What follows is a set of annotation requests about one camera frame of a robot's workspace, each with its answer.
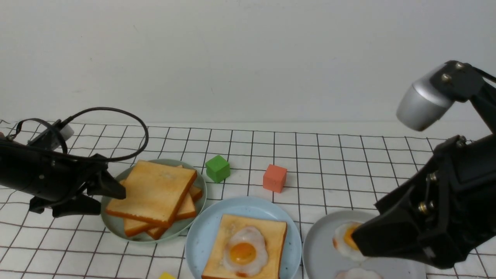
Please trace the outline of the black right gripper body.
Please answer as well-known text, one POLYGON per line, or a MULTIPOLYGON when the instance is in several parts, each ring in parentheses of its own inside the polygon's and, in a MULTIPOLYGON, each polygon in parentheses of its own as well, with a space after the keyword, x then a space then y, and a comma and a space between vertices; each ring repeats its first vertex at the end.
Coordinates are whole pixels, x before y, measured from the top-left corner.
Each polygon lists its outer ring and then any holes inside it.
POLYGON ((495 135, 439 144, 423 168, 376 203, 423 217, 422 240, 443 253, 446 269, 495 236, 495 135))

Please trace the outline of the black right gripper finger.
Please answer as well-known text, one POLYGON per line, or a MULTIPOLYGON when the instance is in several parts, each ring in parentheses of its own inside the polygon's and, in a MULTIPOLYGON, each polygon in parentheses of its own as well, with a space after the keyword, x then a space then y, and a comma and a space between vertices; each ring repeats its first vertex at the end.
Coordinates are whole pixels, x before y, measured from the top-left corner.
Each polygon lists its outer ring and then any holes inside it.
POLYGON ((364 256, 403 258, 445 269, 443 253, 421 239, 427 231, 423 217, 403 208, 390 208, 358 226, 351 237, 364 256))

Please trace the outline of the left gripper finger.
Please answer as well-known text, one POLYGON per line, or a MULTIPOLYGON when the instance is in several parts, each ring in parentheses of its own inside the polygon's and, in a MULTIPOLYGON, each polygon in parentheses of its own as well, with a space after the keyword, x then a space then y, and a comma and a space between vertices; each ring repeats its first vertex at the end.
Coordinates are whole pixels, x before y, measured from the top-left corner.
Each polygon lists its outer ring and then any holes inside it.
POLYGON ((70 215, 99 215, 101 203, 96 199, 81 194, 64 203, 52 206, 53 217, 67 217, 70 215))
POLYGON ((104 170, 89 178, 87 181, 87 194, 122 200, 126 198, 126 189, 108 171, 104 170))

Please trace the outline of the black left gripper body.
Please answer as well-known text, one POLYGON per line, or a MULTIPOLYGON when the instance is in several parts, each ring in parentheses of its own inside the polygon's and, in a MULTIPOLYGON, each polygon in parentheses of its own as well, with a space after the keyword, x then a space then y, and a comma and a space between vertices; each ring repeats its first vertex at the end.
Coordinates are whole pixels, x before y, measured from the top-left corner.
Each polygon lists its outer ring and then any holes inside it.
POLYGON ((27 145, 15 148, 16 189, 33 196, 29 210, 37 214, 81 194, 94 198, 87 194, 87 181, 108 171, 109 159, 100 154, 79 157, 27 145))

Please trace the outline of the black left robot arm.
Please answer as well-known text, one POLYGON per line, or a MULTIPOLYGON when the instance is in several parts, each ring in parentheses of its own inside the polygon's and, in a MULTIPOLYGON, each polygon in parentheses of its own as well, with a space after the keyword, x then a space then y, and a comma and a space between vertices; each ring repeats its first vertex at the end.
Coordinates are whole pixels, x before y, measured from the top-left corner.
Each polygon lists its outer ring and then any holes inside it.
MULTIPOLYGON (((55 218, 99 215, 102 205, 93 198, 97 195, 124 203, 124 209, 107 209, 108 215, 169 227, 198 176, 195 169, 140 161, 133 171, 144 169, 145 182, 138 182, 138 190, 133 191, 131 179, 121 185, 108 173, 108 163, 133 158, 143 149, 126 157, 78 157, 67 153, 63 138, 57 141, 62 153, 55 152, 50 144, 19 144, 14 135, 1 138, 1 184, 32 195, 29 210, 37 214, 51 208, 55 218), (141 194, 145 201, 139 201, 128 213, 129 203, 141 194)), ((420 202, 409 198, 414 187, 420 185, 420 178, 417 173, 379 200, 375 206, 380 215, 353 231, 352 240, 364 256, 407 258, 439 269, 452 268, 457 262, 449 259, 453 253, 448 251, 448 196, 441 193, 445 187, 440 186, 437 194, 429 192, 437 198, 434 204, 439 213, 436 223, 429 227, 420 202)))

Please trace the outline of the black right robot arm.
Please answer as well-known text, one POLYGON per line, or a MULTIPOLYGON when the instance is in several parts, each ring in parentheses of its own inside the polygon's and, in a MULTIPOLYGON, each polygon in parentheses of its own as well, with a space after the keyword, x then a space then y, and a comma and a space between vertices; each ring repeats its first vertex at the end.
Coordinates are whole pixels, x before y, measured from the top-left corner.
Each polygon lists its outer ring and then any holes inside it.
POLYGON ((452 268, 495 237, 494 77, 451 60, 412 83, 396 116, 415 131, 438 121, 455 102, 470 102, 490 134, 437 145, 409 180, 376 203, 379 216, 354 234, 369 257, 405 258, 452 268))

